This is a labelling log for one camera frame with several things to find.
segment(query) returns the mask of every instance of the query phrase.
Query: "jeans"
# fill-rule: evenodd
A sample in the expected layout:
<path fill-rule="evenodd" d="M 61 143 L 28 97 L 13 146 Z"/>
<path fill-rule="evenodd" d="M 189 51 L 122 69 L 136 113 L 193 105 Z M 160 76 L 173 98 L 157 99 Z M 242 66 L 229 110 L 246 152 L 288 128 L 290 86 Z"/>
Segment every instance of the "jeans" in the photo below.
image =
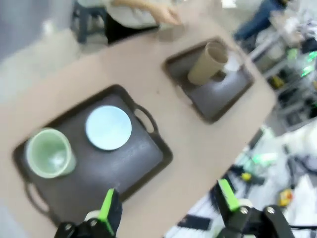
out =
<path fill-rule="evenodd" d="M 270 13 L 272 11 L 282 11 L 284 8 L 285 6 L 276 0 L 264 0 L 253 18 L 243 24 L 234 34 L 233 38 L 236 41 L 241 41 L 258 35 L 271 25 L 269 21 Z"/>

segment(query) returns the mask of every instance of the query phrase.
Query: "screw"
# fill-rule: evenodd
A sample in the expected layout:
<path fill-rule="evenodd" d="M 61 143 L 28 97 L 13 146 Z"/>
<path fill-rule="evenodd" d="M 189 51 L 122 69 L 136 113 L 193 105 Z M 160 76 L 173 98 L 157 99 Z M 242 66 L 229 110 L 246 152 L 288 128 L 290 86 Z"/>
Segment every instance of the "screw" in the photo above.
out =
<path fill-rule="evenodd" d="M 240 212 L 241 212 L 242 214 L 248 214 L 248 209 L 246 209 L 245 207 L 241 207 L 241 208 L 240 208 Z"/>
<path fill-rule="evenodd" d="M 69 230 L 71 228 L 71 224 L 67 224 L 66 226 L 65 226 L 65 230 Z"/>
<path fill-rule="evenodd" d="M 275 213 L 275 210 L 274 210 L 274 208 L 272 208 L 272 207 L 268 207 L 268 208 L 267 208 L 267 212 L 269 212 L 270 214 L 274 214 L 274 213 Z"/>
<path fill-rule="evenodd" d="M 91 223 L 90 223 L 90 225 L 91 225 L 92 227 L 94 227 L 96 224 L 97 224 L 97 222 L 96 222 L 95 220 L 91 221 Z"/>

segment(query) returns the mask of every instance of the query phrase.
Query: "tray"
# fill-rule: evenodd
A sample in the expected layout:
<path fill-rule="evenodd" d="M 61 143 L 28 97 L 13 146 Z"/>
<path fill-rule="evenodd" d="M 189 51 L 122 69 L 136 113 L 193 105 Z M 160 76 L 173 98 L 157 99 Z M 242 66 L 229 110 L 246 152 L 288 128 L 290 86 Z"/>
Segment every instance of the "tray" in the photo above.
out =
<path fill-rule="evenodd" d="M 187 79 L 188 72 L 199 58 L 206 43 L 211 41 L 218 41 L 226 46 L 218 38 L 204 41 L 169 57 L 164 63 L 164 68 L 174 83 L 179 85 L 191 99 L 203 118 L 213 122 L 219 120 L 247 91 L 253 84 L 253 78 L 242 65 L 237 72 L 218 73 L 203 86 L 190 83 Z"/>
<path fill-rule="evenodd" d="M 124 110 L 131 119 L 132 134 L 119 149 L 103 151 L 93 146 L 85 133 L 90 112 L 101 105 Z M 147 132 L 136 112 L 141 110 L 150 120 L 153 132 Z M 122 201 L 148 182 L 172 160 L 172 152 L 159 135 L 151 114 L 136 104 L 119 85 L 113 85 L 45 125 L 65 134 L 69 139 L 77 166 L 71 174 L 45 179 L 34 174 L 24 156 L 26 141 L 13 152 L 15 165 L 25 182 L 25 192 L 34 207 L 48 216 L 55 225 L 63 221 L 80 223 L 87 213 L 100 210 L 106 192 L 115 188 Z M 35 202 L 30 185 L 47 204 L 48 211 Z"/>

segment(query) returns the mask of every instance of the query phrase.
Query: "stool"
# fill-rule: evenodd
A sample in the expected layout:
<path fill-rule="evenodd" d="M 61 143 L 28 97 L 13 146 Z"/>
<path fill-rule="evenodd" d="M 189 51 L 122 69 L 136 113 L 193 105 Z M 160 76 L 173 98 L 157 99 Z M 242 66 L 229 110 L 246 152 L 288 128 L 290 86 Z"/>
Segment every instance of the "stool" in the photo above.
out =
<path fill-rule="evenodd" d="M 72 15 L 72 29 L 74 29 L 74 20 L 79 18 L 79 29 L 77 31 L 77 41 L 79 43 L 85 43 L 87 36 L 95 33 L 105 33 L 105 29 L 96 29 L 94 31 L 88 31 L 89 17 L 97 18 L 100 16 L 104 24 L 106 25 L 106 9 L 101 0 L 76 0 L 74 5 L 74 11 Z"/>

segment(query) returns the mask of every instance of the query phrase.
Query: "light blue plate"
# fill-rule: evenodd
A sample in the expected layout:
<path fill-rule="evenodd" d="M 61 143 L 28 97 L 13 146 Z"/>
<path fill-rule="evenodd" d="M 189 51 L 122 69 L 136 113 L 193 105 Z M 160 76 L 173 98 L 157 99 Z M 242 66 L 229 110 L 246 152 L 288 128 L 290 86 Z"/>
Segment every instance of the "light blue plate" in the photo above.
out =
<path fill-rule="evenodd" d="M 127 113 L 114 106 L 94 109 L 86 121 L 86 134 L 90 142 L 103 150 L 115 150 L 131 136 L 132 125 Z"/>

